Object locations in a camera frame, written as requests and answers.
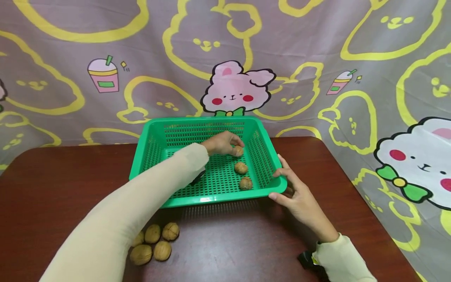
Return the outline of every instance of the cartoon drink cup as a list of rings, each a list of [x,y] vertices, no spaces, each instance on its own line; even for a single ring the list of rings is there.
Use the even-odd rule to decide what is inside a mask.
[[[327,92],[326,95],[334,95],[338,94],[343,87],[345,87],[349,81],[352,79],[352,74],[355,73],[357,70],[353,69],[352,71],[345,71],[341,73],[332,83],[331,88]]]
[[[87,71],[91,76],[99,93],[118,92],[119,77],[115,64],[111,62],[112,56],[105,59],[92,60],[87,66]]]

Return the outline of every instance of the green bow tie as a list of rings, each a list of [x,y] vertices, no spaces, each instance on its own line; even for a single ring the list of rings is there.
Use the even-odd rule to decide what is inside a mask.
[[[391,181],[394,186],[400,188],[402,194],[411,202],[422,203],[433,195],[428,189],[408,183],[404,178],[399,177],[398,173],[390,165],[384,164],[382,167],[376,169],[376,173],[383,179]]]
[[[234,111],[216,111],[215,116],[244,116],[244,107]]]

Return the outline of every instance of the black object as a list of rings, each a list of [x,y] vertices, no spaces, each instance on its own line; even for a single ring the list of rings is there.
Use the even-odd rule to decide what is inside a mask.
[[[199,175],[190,183],[191,186],[198,183],[202,176],[205,174],[205,170],[203,170]]]
[[[298,255],[298,261],[304,269],[313,269],[316,265],[313,264],[312,252],[305,251]]]

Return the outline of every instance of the long sleeve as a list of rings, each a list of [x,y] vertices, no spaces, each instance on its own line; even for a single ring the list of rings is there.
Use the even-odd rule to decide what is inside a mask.
[[[207,162],[207,150],[194,143],[108,195],[72,231],[40,281],[122,281],[133,239]]]
[[[324,267],[331,282],[374,282],[364,259],[347,236],[332,243],[317,244],[313,257]]]

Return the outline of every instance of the wooden table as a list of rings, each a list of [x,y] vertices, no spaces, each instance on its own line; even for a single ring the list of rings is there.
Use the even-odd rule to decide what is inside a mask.
[[[272,141],[379,281],[418,281],[320,140]],[[36,148],[20,155],[0,176],[0,281],[38,281],[89,210],[127,182],[135,147]],[[164,209],[149,224],[171,221],[181,233],[169,260],[143,267],[127,260],[124,281],[318,281],[296,260],[313,250],[315,238],[269,199]]]

